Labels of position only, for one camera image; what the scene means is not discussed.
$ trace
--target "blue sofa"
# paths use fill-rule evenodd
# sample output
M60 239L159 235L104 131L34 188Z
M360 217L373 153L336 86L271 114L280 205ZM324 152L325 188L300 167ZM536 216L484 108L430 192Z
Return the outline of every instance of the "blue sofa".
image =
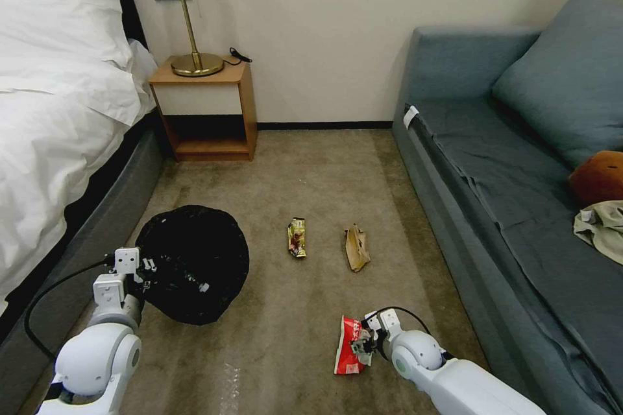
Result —
M491 94L538 37L417 29L393 133L493 373L550 415L620 414L623 268L573 236L571 168Z

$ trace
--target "black cable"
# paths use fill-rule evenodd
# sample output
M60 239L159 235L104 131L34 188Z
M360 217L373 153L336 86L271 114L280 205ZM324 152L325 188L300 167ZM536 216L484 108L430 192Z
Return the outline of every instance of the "black cable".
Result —
M418 321L418 323L420 323L422 325L422 327L424 328L424 331L426 332L426 334L430 334L430 331L428 330L428 326L424 323L424 321L422 321L422 319L417 314L415 314L415 313L413 313L413 312L411 312L411 311L409 311L409 310L407 310L405 308L401 308L401 307L385 307L385 308L381 308L380 310L376 311L376 313L374 314L374 317L375 318L378 317L379 313L387 311L388 309L397 309L397 310L400 310L400 311L404 311L408 315L414 317ZM372 316L370 316L370 318L366 318L365 319L366 324L367 324L368 320L371 319L371 318L372 318Z
M26 315L24 316L24 330L26 331L26 335L31 339L32 343L35 344L37 347L39 347L39 350L41 350L46 357L48 357L50 360L54 361L54 359L56 358L56 355L49 350L45 344L43 344L43 342L41 340L39 340L39 338L34 334L34 332L31 329L31 314L32 311L34 310L34 308L37 306L37 303L39 303L39 301L51 290L54 290L55 288L57 288L60 284L62 284L63 282L74 278L75 276L78 276L79 274L82 274L83 272L88 271L89 269L93 269L94 267L98 267L101 265L106 265L106 264L110 264L110 256L111 255L106 255L105 259L103 259L102 261L98 261L95 264L92 264L90 266L87 266L85 268L82 269L78 269L76 272L72 272L70 275L54 282L52 285L50 285L47 289L45 289L43 292L41 292L39 295L37 295L37 297L32 301L32 303L28 306L28 309L26 310Z
M230 47L229 48L229 53L233 56L236 57L238 59L238 61L233 64L232 62L229 62L228 60L223 59L223 61L227 64L230 64L232 66L236 66L241 64L242 62L246 62L246 63L251 63L253 62L253 60L251 60L249 57L246 57L244 55L242 55L240 52L238 52L235 48Z

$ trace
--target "floor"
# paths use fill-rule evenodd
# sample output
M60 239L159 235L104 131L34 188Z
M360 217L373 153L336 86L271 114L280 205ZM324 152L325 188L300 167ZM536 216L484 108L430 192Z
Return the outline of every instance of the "floor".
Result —
M390 130L265 131L251 163L168 162L141 225L184 204L234 216L249 276L208 326L146 306L122 415L435 414L379 356L361 375L333 375L341 315L386 305L416 312L442 346L486 367ZM307 220L306 259L287 252L292 217ZM353 222L372 258L357 274L344 250Z

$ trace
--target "lamp stand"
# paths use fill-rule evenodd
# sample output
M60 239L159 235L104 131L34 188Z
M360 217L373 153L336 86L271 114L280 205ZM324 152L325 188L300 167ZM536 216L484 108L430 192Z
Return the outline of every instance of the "lamp stand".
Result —
M188 37L190 45L193 49L189 55L181 55L171 62L171 69L176 75L186 77L201 77L213 75L223 69L223 59L218 55L202 54L197 51L195 43L195 35L193 26L190 23L190 15L188 14L188 5L186 0L182 1L182 9L184 10L184 19L186 20L186 28L188 29Z

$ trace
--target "gold lamp base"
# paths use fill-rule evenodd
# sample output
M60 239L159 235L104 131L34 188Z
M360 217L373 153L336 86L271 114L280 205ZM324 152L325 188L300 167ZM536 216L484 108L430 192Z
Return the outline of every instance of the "gold lamp base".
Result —
M223 59L213 54L180 55L171 62L171 69L180 76L208 76L223 69Z

